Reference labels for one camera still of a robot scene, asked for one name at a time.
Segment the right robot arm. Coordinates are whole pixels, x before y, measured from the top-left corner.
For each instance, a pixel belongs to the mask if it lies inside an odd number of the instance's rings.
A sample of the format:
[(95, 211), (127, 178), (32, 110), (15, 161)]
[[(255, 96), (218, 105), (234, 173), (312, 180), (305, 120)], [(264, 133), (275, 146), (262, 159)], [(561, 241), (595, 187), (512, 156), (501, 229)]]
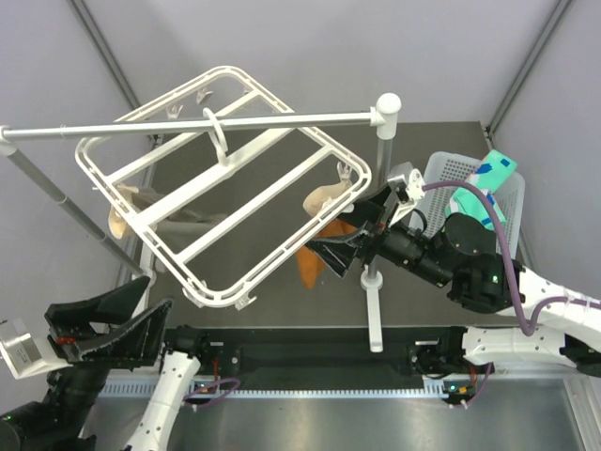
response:
[(307, 246), (339, 276), (356, 260), (370, 263), (381, 257), (448, 288), (448, 298), (469, 311), (516, 319), (509, 328), (450, 328), (437, 344), (416, 349), (415, 366), (424, 374), (540, 362), (598, 377), (599, 300), (555, 284), (499, 250), (507, 240), (497, 217), (487, 229), (468, 215), (453, 213), (432, 237), (403, 225), (422, 194), (422, 187), (391, 183), (339, 214), (353, 232), (313, 239)]

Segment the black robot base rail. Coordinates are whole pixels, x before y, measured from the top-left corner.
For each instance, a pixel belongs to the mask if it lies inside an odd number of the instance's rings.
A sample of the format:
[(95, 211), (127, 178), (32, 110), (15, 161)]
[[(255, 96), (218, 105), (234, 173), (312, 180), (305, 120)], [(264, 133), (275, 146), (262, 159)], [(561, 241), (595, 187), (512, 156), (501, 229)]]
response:
[(465, 328), (385, 327), (383, 349), (369, 348), (364, 328), (170, 328), (170, 349), (200, 355), (199, 374), (236, 378), (246, 391), (408, 389), (424, 377), (472, 378), (489, 364), (472, 364), (461, 346)]

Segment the white square clip hanger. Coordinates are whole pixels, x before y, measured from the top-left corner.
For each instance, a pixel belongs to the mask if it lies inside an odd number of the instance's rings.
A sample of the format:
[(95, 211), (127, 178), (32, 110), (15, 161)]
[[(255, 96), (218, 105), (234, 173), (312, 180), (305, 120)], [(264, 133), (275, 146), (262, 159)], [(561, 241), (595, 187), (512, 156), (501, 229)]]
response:
[(133, 235), (198, 307), (243, 308), (254, 290), (364, 194), (369, 164), (317, 114), (272, 125), (288, 105), (220, 66), (122, 117), (163, 142), (140, 157), (125, 133), (82, 139), (75, 159), (109, 202), (114, 236)]

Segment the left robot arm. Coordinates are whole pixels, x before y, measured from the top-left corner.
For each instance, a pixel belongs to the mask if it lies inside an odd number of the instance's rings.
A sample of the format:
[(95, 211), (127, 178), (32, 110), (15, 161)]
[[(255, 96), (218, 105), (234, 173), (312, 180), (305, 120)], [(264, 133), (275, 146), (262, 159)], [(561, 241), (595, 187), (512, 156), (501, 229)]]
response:
[(48, 333), (1, 323), (1, 357), (46, 391), (1, 415), (4, 450), (165, 450), (196, 373), (212, 364), (202, 335), (167, 326), (173, 302), (140, 305), (142, 276), (103, 294), (54, 303)]

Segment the orange brown sock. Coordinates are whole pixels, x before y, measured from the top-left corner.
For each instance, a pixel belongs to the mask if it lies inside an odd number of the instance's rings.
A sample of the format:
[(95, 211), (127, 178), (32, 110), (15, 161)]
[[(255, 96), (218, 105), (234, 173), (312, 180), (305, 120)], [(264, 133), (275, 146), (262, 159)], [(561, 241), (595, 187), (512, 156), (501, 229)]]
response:
[[(342, 236), (350, 234), (355, 230), (355, 226), (336, 219), (320, 230), (315, 235), (315, 238), (321, 239)], [(306, 246), (302, 246), (302, 248), (296, 252), (295, 256), (302, 284), (305, 288), (312, 289), (316, 284), (318, 276), (324, 271), (325, 263)]]

